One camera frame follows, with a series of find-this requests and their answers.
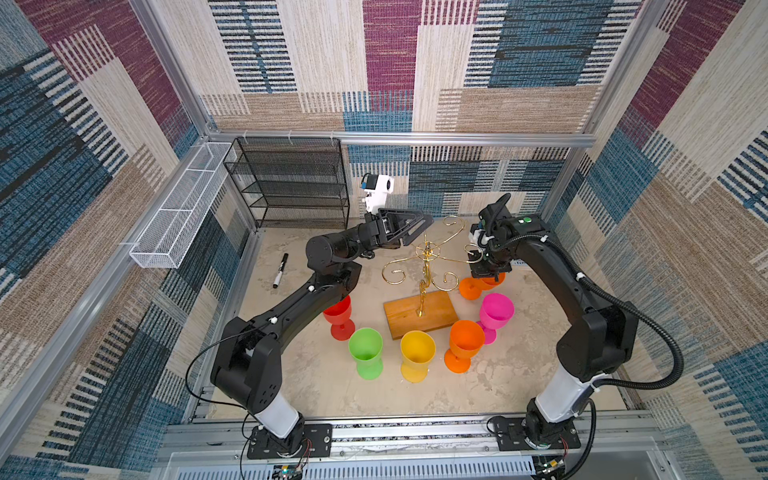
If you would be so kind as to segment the green plastic wine glass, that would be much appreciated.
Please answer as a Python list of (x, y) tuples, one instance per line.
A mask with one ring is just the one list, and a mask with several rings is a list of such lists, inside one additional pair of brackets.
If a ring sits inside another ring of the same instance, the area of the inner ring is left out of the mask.
[(377, 379), (383, 371), (383, 338), (373, 328), (356, 330), (348, 340), (348, 350), (356, 363), (358, 375), (365, 380)]

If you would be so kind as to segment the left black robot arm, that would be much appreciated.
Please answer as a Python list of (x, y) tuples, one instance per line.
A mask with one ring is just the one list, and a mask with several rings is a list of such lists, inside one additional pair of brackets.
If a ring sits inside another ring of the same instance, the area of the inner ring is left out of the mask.
[(304, 418), (281, 393), (285, 348), (323, 311), (348, 298), (362, 270), (359, 258), (408, 246), (432, 223), (419, 210), (382, 209), (347, 230), (314, 236), (305, 248), (312, 271), (307, 282), (266, 312), (225, 325), (210, 381), (258, 420), (279, 452), (295, 454), (306, 444)]

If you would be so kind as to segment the orange wine glass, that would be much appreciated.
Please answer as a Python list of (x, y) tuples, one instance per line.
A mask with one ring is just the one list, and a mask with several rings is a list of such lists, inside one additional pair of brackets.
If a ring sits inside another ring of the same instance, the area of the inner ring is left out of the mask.
[(446, 367), (453, 373), (466, 373), (472, 358), (485, 344), (482, 327), (469, 320), (455, 322), (449, 332), (449, 349), (444, 355)]
[(506, 274), (500, 273), (497, 277), (474, 278), (467, 277), (459, 282), (459, 293), (467, 300), (476, 300), (484, 292), (492, 290), (501, 285), (505, 280)]

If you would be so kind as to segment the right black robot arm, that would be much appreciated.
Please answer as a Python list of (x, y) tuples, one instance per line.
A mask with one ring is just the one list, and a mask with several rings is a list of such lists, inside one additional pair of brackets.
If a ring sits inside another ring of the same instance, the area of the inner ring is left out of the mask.
[[(556, 344), (559, 367), (553, 379), (526, 411), (526, 440), (543, 449), (572, 426), (596, 390), (604, 386), (665, 389), (682, 377), (684, 356), (660, 324), (589, 278), (546, 222), (537, 215), (513, 215), (508, 200), (508, 195), (502, 195), (479, 212), (470, 228), (474, 248), (468, 258), (477, 279), (496, 279), (509, 272), (514, 261), (524, 262), (555, 297), (570, 324)], [(615, 379), (613, 373), (632, 357), (639, 324), (647, 325), (667, 345), (671, 370), (654, 381)]]

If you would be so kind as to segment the pink plastic wine glass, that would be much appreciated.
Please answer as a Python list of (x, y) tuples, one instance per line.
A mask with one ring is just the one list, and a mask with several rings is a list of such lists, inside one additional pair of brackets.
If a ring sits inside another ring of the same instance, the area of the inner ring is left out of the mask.
[(514, 303), (506, 295), (491, 293), (483, 298), (477, 324), (484, 333), (485, 345), (496, 341), (498, 331), (512, 319), (514, 313)]

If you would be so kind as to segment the yellow plastic wine glass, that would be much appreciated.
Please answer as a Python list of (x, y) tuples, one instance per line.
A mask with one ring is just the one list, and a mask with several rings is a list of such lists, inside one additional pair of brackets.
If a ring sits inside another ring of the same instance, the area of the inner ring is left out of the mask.
[(434, 339), (423, 331), (410, 331), (401, 338), (400, 351), (403, 378), (411, 383), (422, 382), (436, 354)]

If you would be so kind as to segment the orange front wine glass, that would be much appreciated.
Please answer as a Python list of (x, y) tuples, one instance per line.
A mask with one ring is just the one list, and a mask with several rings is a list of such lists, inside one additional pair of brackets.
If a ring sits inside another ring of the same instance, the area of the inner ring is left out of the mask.
[(449, 332), (449, 349), (444, 355), (446, 367), (453, 373), (466, 373), (472, 358), (485, 344), (482, 327), (469, 320), (455, 322)]

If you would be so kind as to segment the orange back wine glass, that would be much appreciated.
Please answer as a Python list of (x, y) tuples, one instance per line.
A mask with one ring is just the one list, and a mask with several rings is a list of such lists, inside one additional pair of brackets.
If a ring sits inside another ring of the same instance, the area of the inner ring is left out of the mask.
[(484, 292), (492, 290), (501, 285), (505, 280), (506, 274), (500, 273), (497, 277), (474, 278), (467, 277), (459, 282), (459, 293), (467, 300), (476, 300)]

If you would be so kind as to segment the red plastic wine glass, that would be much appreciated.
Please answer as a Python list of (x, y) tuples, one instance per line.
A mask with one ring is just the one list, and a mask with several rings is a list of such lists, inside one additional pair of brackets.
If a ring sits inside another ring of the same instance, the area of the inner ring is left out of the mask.
[(331, 325), (331, 336), (337, 341), (347, 341), (356, 330), (354, 321), (351, 319), (352, 301), (349, 296), (337, 304), (323, 311), (323, 316)]

